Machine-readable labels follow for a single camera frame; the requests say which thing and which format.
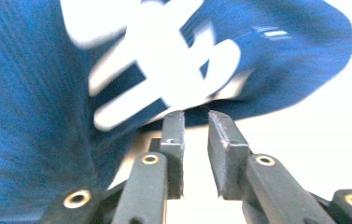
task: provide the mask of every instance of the blue fabric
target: blue fabric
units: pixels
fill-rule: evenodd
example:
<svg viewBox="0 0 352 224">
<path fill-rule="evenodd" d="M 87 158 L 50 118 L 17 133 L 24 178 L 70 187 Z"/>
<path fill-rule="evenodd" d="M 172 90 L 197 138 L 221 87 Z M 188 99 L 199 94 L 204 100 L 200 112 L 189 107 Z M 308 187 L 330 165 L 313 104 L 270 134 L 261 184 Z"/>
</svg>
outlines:
<svg viewBox="0 0 352 224">
<path fill-rule="evenodd" d="M 323 1 L 204 1 L 180 30 L 190 45 L 193 28 L 207 20 L 218 43 L 231 39 L 243 52 L 235 74 L 254 72 L 234 99 L 190 109 L 188 124 L 205 123 L 209 109 L 241 119 L 296 104 L 352 53 L 349 21 Z M 259 27 L 291 38 L 267 38 Z M 105 189 L 134 132 L 166 109 L 159 99 L 109 132 L 94 128 L 98 106 L 144 79 L 132 66 L 89 96 L 89 73 L 115 42 L 75 47 L 58 1 L 0 1 L 0 220 L 36 220 L 60 192 L 78 185 Z"/>
</svg>

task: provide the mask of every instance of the white surface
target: white surface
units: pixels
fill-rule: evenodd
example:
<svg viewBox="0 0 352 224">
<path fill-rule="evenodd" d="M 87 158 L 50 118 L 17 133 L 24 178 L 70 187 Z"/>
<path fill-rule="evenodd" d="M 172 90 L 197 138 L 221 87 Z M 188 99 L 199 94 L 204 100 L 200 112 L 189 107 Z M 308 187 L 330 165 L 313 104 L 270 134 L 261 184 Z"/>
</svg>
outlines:
<svg viewBox="0 0 352 224">
<path fill-rule="evenodd" d="M 352 2 L 329 1 L 352 22 Z M 352 59 L 324 87 L 288 109 L 237 121 L 255 153 L 278 158 L 307 190 L 330 200 L 337 189 L 352 189 Z M 223 202 L 206 154 L 205 127 L 186 135 L 185 197 L 169 201 L 168 223 L 244 223 L 239 202 Z M 148 148 L 140 137 L 139 148 Z M 116 182 L 127 178 L 125 163 Z"/>
</svg>

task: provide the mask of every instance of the white logo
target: white logo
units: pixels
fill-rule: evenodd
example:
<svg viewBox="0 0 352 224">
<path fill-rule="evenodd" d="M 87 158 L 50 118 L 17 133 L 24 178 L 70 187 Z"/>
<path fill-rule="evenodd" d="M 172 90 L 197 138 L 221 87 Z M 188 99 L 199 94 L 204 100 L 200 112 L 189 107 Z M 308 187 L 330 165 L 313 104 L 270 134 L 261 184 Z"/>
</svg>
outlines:
<svg viewBox="0 0 352 224">
<path fill-rule="evenodd" d="M 169 107 L 163 113 L 206 103 L 231 79 L 241 57 L 232 40 L 216 44 L 210 21 L 194 29 L 191 47 L 179 31 L 202 3 L 148 1 L 134 10 L 126 20 L 125 37 L 93 68 L 90 95 L 98 94 L 133 63 L 146 79 L 97 109 L 98 129 L 111 130 L 158 99 Z M 203 76 L 200 67 L 207 62 Z"/>
</svg>

